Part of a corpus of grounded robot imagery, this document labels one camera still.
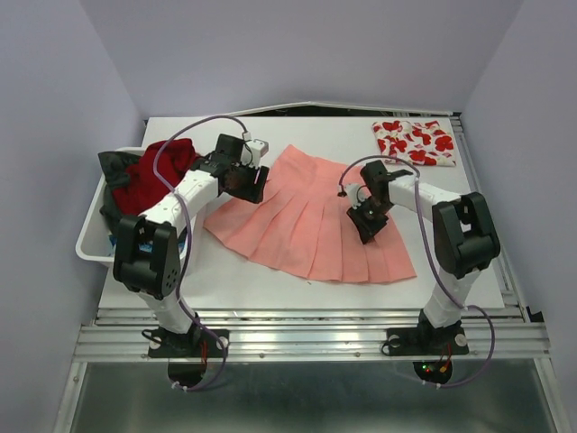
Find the red poppy print skirt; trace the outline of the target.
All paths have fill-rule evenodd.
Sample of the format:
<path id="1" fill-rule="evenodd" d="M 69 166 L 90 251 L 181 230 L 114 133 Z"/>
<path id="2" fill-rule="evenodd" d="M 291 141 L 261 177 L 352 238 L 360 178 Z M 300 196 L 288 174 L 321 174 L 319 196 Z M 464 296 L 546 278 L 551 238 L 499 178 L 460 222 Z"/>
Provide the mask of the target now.
<path id="1" fill-rule="evenodd" d="M 456 165 L 453 134 L 438 120 L 414 121 L 394 119 L 371 126 L 380 153 L 414 165 L 454 167 Z"/>

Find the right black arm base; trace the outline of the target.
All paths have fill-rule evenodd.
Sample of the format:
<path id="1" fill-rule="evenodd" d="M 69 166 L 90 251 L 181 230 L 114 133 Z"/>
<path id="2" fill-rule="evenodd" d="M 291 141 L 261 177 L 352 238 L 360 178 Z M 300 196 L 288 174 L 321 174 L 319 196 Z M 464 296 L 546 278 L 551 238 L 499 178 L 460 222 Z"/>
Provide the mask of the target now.
<path id="1" fill-rule="evenodd" d="M 417 327 L 394 327 L 386 330 L 381 352 L 388 356 L 433 357 L 440 355 L 467 355 L 470 353 L 464 331 L 433 328 L 419 330 Z"/>

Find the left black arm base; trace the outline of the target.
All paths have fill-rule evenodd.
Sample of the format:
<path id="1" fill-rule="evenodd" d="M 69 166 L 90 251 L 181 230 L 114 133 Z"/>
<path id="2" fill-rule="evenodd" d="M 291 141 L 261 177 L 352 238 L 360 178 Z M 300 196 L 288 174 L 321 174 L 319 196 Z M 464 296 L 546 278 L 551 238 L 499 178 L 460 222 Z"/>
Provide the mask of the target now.
<path id="1" fill-rule="evenodd" d="M 144 329 L 141 335 L 148 341 L 150 358 L 199 358 L 201 355 L 222 354 L 214 338 L 200 327 L 192 327 L 187 334 L 176 334 L 162 327 Z"/>

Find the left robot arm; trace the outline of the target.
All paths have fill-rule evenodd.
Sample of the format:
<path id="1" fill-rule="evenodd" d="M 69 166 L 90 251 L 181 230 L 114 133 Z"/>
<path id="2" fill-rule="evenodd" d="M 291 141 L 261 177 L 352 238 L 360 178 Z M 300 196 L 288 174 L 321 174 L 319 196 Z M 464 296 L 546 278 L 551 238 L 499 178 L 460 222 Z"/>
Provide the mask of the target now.
<path id="1" fill-rule="evenodd" d="M 222 194 L 258 204 L 269 168 L 261 165 L 267 142 L 220 134 L 215 149 L 192 163 L 168 194 L 117 229 L 113 275 L 154 313 L 157 328 L 144 331 L 151 357 L 190 357 L 208 333 L 182 298 L 181 282 L 193 247 L 192 222 Z"/>

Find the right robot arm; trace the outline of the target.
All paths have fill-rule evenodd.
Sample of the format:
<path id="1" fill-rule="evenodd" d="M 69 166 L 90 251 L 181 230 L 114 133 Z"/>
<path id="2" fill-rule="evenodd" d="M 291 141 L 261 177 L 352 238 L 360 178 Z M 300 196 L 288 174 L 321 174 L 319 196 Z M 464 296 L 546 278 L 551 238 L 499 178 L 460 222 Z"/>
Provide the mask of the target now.
<path id="1" fill-rule="evenodd" d="M 388 213 L 403 207 L 417 215 L 426 259 L 435 279 L 431 297 L 413 327 L 386 331 L 381 350 L 387 356 L 443 355 L 469 352 L 462 313 L 473 283 L 500 254 L 500 241 L 487 202 L 479 192 L 460 195 L 421 181 L 408 161 L 390 171 L 381 156 L 359 159 L 360 183 L 338 182 L 338 194 L 349 199 L 347 216 L 363 244 L 373 241 L 389 222 Z"/>

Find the pink skirt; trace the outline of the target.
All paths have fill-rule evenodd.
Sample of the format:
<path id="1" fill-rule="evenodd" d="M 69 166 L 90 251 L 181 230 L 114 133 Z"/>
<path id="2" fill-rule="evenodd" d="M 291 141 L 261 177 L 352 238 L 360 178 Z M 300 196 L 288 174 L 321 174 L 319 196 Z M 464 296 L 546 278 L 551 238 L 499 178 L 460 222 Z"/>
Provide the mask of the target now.
<path id="1" fill-rule="evenodd" d="M 367 244 L 337 195 L 342 163 L 293 145 L 273 163 L 263 201 L 232 198 L 205 221 L 206 230 L 245 259 L 312 281 L 392 283 L 415 277 L 394 222 Z"/>

